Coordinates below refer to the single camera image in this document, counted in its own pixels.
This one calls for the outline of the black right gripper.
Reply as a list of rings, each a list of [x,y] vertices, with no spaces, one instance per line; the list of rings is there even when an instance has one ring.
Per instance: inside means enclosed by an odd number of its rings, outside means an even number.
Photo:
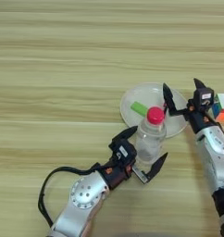
[[[197,89],[205,88],[205,85],[200,80],[194,78],[193,81]],[[193,104],[187,104],[185,108],[177,109],[173,101],[173,94],[165,83],[163,84],[163,97],[165,101],[165,111],[172,117],[179,115],[184,116],[184,119],[189,122],[194,133],[198,133],[212,126],[221,128],[220,123],[210,117],[206,107],[197,108]]]

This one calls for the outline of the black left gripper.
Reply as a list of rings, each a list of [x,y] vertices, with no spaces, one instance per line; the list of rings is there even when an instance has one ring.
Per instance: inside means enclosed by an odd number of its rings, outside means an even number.
[[[128,129],[120,132],[112,139],[112,144],[116,145],[125,140],[128,140],[136,131],[138,127],[132,126]],[[107,162],[107,168],[100,171],[100,174],[104,178],[106,185],[110,190],[114,190],[117,188],[123,181],[128,180],[131,177],[131,174],[134,173],[142,183],[147,183],[151,179],[153,179],[167,158],[168,154],[162,155],[151,167],[150,171],[145,175],[145,173],[138,169],[134,162],[130,162],[129,164],[122,164],[118,162],[117,164],[113,164],[112,162]]]

